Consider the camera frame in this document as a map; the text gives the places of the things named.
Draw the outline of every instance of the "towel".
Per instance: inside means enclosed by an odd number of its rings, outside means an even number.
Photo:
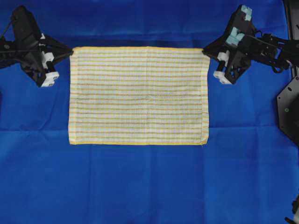
[[[209,63],[202,49],[75,48],[70,143],[205,144]]]

